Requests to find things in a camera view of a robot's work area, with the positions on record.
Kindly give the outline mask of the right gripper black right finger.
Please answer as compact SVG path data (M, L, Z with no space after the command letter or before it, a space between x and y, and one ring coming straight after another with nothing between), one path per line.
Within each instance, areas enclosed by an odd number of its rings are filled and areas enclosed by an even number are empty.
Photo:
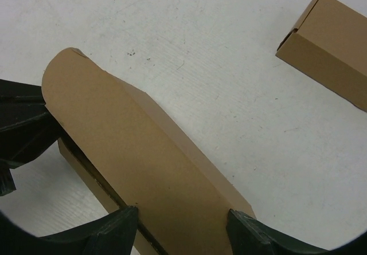
M366 233L336 249L326 250L286 235L233 209L228 212L226 230L233 254L366 254Z

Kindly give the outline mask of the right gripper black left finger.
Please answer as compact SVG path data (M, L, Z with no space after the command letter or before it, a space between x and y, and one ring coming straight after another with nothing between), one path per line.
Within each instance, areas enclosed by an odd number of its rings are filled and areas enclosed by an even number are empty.
M44 237L24 231L1 214L1 254L130 254L137 228L134 206Z

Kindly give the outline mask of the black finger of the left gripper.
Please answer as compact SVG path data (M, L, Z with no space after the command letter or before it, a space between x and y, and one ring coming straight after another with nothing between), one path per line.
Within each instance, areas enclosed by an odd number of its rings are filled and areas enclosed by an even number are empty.
M10 170L35 160L61 135L40 86L1 80L1 196L16 190Z

